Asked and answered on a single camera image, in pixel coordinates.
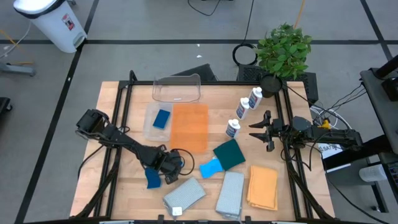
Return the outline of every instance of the green cloth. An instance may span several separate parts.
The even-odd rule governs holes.
[[[221,144],[213,151],[225,171],[246,161],[235,139]]]

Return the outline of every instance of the transparent plastic bin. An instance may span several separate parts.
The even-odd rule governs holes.
[[[154,121],[156,119],[159,110],[166,110],[170,112],[169,119],[167,120],[164,129],[154,127]],[[150,141],[169,141],[171,126],[173,118],[173,104],[172,103],[160,103],[153,102],[149,103],[145,112],[144,121],[144,137]]]
[[[171,76],[154,80],[152,97],[167,103],[189,103],[200,99],[200,76]]]

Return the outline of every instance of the light gray towel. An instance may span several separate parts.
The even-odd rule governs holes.
[[[191,177],[182,185],[168,193],[163,198],[163,201],[167,211],[172,216],[173,207],[182,207],[182,211],[185,211],[205,195],[206,192],[203,187],[195,178]]]
[[[220,197],[217,201],[216,211],[223,218],[239,220],[242,210],[244,174],[226,171]]]

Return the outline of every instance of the orange towel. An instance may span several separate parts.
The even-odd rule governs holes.
[[[278,172],[273,169],[251,166],[248,189],[250,206],[278,210],[277,191]]]
[[[205,152],[208,141],[208,105],[175,103],[173,105],[171,149]]]

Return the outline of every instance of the concrete floor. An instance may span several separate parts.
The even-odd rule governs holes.
[[[1,29],[12,38],[21,37],[28,23],[2,0]],[[82,26],[97,0],[77,1],[73,7]],[[200,10],[210,12],[215,0],[191,0]],[[366,0],[385,40],[398,40],[395,0]],[[139,80],[153,80],[209,63],[220,80],[235,80],[238,68],[231,58],[236,44],[202,44],[201,40],[242,39],[249,17],[250,1],[222,1],[211,17],[190,9],[186,1],[100,0],[88,32],[88,40],[175,40],[176,44],[117,42],[86,44],[71,80],[70,89],[57,123],[42,173],[32,197],[25,222],[67,218],[76,187],[76,172],[86,142],[75,135],[75,123],[88,108],[94,108],[101,82],[125,80],[134,70]],[[261,39],[281,23],[294,23],[300,1],[255,0],[248,39]],[[378,40],[360,0],[307,0],[299,24],[315,40]],[[47,40],[32,26],[27,40]],[[195,44],[178,44],[197,40]],[[316,72],[320,101],[331,106],[359,85],[359,72],[387,62],[380,44],[315,44],[308,56],[309,72]],[[0,47],[9,45],[0,36]],[[0,96],[10,97],[14,105],[0,125],[0,217],[13,223],[24,198],[55,107],[70,70],[74,54],[65,54],[52,44],[21,44],[29,55],[18,50],[2,62],[33,58],[37,75],[0,74]],[[398,45],[388,45],[393,56]],[[240,50],[238,59],[249,62],[250,50]],[[366,141],[382,134],[366,95],[339,110]],[[390,211],[398,206],[388,183],[381,182]],[[348,197],[365,211],[392,223],[398,215],[377,213],[370,186],[341,186]],[[356,211],[330,186],[336,216],[342,220],[373,222]]]

